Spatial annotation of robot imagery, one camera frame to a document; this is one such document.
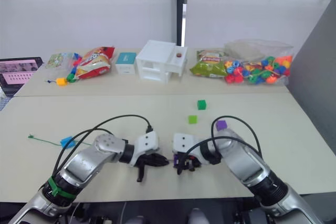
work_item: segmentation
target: snack bag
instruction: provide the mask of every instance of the snack bag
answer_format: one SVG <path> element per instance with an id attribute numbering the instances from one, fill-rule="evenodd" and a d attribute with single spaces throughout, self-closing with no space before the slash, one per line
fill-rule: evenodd
<path id="1" fill-rule="evenodd" d="M 218 50 L 201 50 L 197 52 L 198 63 L 190 69 L 196 76 L 222 78 L 227 76 L 223 63 L 224 53 Z"/>
<path id="2" fill-rule="evenodd" d="M 75 79 L 99 76 L 111 68 L 114 47 L 97 47 L 87 52 L 77 65 Z"/>

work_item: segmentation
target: white table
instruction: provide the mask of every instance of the white table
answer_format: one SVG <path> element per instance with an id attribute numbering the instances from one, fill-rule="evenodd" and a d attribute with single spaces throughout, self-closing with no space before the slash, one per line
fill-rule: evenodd
<path id="1" fill-rule="evenodd" d="M 88 50 L 60 50 L 76 51 L 84 54 Z M 120 52 L 139 52 L 139 49 L 122 48 L 114 52 L 113 62 L 116 61 Z M 196 49 L 189 48 L 187 52 L 187 64 L 182 78 L 174 73 L 167 84 L 159 81 L 141 80 L 138 75 L 127 76 L 117 73 L 113 65 L 109 73 L 101 76 L 81 80 L 64 87 L 59 87 L 55 83 L 48 83 L 50 71 L 41 66 L 25 84 L 17 97 L 30 96 L 55 96 L 55 95 L 152 95 L 152 94 L 228 94 L 228 93 L 279 93 L 288 92 L 284 86 L 264 86 L 264 85 L 230 85 L 223 79 L 212 79 L 193 76 L 189 69 L 196 64 Z"/>
<path id="2" fill-rule="evenodd" d="M 197 110 L 198 99 L 206 100 L 206 110 Z M 92 94 L 14 97 L 10 100 L 0 113 L 0 201 L 29 200 L 51 174 L 60 147 L 28 139 L 29 134 L 58 142 L 107 118 L 127 113 L 140 114 L 150 120 L 160 136 L 162 152 L 169 158 L 172 157 L 175 132 L 209 137 L 210 124 L 215 117 L 224 114 L 238 116 L 255 129 L 265 161 L 298 193 L 336 191 L 336 169 L 331 168 L 336 165 L 336 157 L 288 92 Z M 197 124 L 187 123 L 187 116 L 191 114 L 198 115 Z M 251 133 L 243 125 L 233 120 L 227 122 L 246 142 L 256 146 Z M 145 124 L 139 119 L 120 119 L 105 127 L 116 136 L 129 139 L 130 143 L 145 130 Z M 87 142 L 92 142 L 95 135 L 97 133 Z M 177 176 L 172 165 L 151 167 L 143 183 L 136 182 L 137 172 L 136 168 L 126 164 L 106 164 L 76 200 L 251 196 L 223 163 L 203 166 L 181 176 Z"/>

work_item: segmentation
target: black cable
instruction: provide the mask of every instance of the black cable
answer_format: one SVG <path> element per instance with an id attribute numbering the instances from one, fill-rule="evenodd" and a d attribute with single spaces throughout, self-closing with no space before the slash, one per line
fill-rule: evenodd
<path id="1" fill-rule="evenodd" d="M 63 216 L 65 224 L 69 224 L 68 216 L 66 214 L 64 214 Z"/>
<path id="2" fill-rule="evenodd" d="M 58 166 L 58 164 L 59 164 L 59 160 L 60 160 L 60 158 L 57 159 L 57 162 L 56 162 L 56 164 L 55 164 L 55 168 L 56 168 L 56 169 L 54 168 L 53 176 L 55 176 L 55 175 L 61 170 L 61 168 L 66 164 L 66 162 L 68 161 L 68 159 L 70 158 L 70 156 L 75 152 L 75 150 L 78 148 L 78 146 L 84 141 L 84 139 L 85 139 L 85 138 L 86 138 L 92 131 L 97 130 L 99 126 L 101 126 L 101 125 L 103 125 L 103 124 L 105 124 L 105 123 L 107 123 L 107 122 L 110 122 L 110 121 L 115 120 L 115 119 L 118 119 L 118 118 L 126 118 L 126 117 L 136 117 L 136 118 L 144 119 L 144 120 L 146 121 L 147 125 L 148 125 L 148 126 L 147 126 L 147 130 L 146 130 L 146 133 L 153 131 L 153 128 L 152 128 L 150 122 L 149 122 L 146 118 L 144 118 L 143 116 L 140 116 L 140 115 L 135 115 L 135 114 L 118 115 L 118 116 L 115 116 L 115 117 L 113 117 L 113 118 L 107 119 L 107 120 L 105 120 L 105 121 L 103 121 L 103 122 L 97 124 L 97 125 L 96 125 L 95 127 L 93 127 L 92 129 L 88 130 L 87 133 L 85 134 L 85 136 L 84 136 L 81 140 L 78 141 L 78 143 L 74 146 L 74 148 L 71 150 L 71 152 L 68 154 L 68 156 L 63 160 L 63 162 L 62 162 L 59 166 Z"/>
<path id="3" fill-rule="evenodd" d="M 231 140 L 237 141 L 237 142 L 239 142 L 239 143 L 241 143 L 241 144 L 244 144 L 244 145 L 250 147 L 254 152 L 256 152 L 256 153 L 258 154 L 258 151 L 257 151 L 253 146 L 251 146 L 250 144 L 244 142 L 243 140 L 241 140 L 241 139 L 239 139 L 239 138 L 232 137 L 232 136 L 216 136 L 216 137 L 211 137 L 211 138 L 208 138 L 208 139 L 206 139 L 206 140 L 200 141 L 199 143 L 195 144 L 194 146 L 192 146 L 188 151 L 186 151 L 186 152 L 183 154 L 182 158 L 178 161 L 177 174 L 179 175 L 179 174 L 182 173 L 182 171 L 183 171 L 182 166 L 183 166 L 184 162 L 186 161 L 186 159 L 188 158 L 189 153 L 190 153 L 193 149 L 199 147 L 200 145 L 202 145 L 202 144 L 204 144 L 204 143 L 210 142 L 210 141 L 212 141 L 212 140 L 214 141 L 214 140 L 216 140 L 216 139 L 231 139 Z"/>
<path id="4" fill-rule="evenodd" d="M 81 133 L 78 133 L 76 136 L 74 136 L 72 139 L 70 139 L 70 140 L 65 144 L 65 146 L 63 147 L 63 149 L 62 149 L 61 152 L 59 153 L 58 158 L 57 158 L 57 160 L 56 160 L 56 163 L 55 163 L 55 166 L 54 166 L 54 170 L 53 170 L 53 176 L 56 174 L 55 171 L 56 171 L 57 168 L 58 168 L 59 161 L 61 160 L 62 155 L 63 155 L 64 151 L 67 149 L 68 145 L 69 145 L 72 141 L 74 141 L 77 137 L 79 137 L 81 134 L 84 134 L 84 133 L 86 133 L 86 132 L 88 132 L 88 131 L 90 131 L 90 130 L 91 130 L 91 129 L 86 130 L 86 131 L 82 131 Z M 108 131 L 108 130 L 106 130 L 106 129 L 103 129 L 103 128 L 97 128 L 97 129 L 95 129 L 95 131 L 105 131 L 105 132 L 107 132 L 107 133 L 113 135 L 110 131 Z"/>
<path id="5" fill-rule="evenodd" d="M 237 117 L 232 116 L 232 115 L 222 115 L 222 116 L 216 118 L 216 119 L 212 122 L 212 124 L 211 124 L 211 138 L 213 139 L 212 142 L 213 142 L 213 144 L 214 144 L 215 151 L 216 151 L 216 154 L 217 154 L 217 155 L 220 155 L 220 152 L 219 152 L 218 146 L 216 145 L 215 140 L 214 140 L 214 126 L 215 126 L 215 123 L 217 122 L 217 120 L 222 119 L 222 118 L 232 118 L 232 119 L 236 119 L 236 120 L 240 121 L 241 123 L 245 124 L 245 125 L 249 128 L 249 130 L 252 132 L 252 134 L 253 134 L 253 136 L 254 136 L 254 139 L 256 140 L 257 147 L 258 147 L 258 151 L 256 151 L 256 153 L 257 153 L 261 158 L 263 158 L 263 157 L 262 157 L 263 155 L 262 155 L 262 153 L 261 153 L 261 148 L 260 148 L 259 139 L 258 139 L 258 137 L 257 137 L 257 134 L 256 134 L 256 133 L 254 132 L 254 130 L 252 129 L 252 127 L 251 127 L 247 122 L 245 122 L 243 119 L 237 118 Z"/>

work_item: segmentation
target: teal box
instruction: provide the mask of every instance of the teal box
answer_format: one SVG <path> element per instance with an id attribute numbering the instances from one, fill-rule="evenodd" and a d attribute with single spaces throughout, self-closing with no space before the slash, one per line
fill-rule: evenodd
<path id="1" fill-rule="evenodd" d="M 119 74 L 135 74 L 135 58 L 137 53 L 135 52 L 121 52 L 115 63 L 117 72 Z"/>

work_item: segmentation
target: green snack bag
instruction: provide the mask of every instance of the green snack bag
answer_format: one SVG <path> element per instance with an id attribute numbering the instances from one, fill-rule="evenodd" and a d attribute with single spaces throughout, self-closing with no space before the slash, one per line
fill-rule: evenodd
<path id="1" fill-rule="evenodd" d="M 198 63 L 190 69 L 196 76 L 222 78 L 227 76 L 223 62 L 223 52 L 201 50 L 197 52 Z"/>

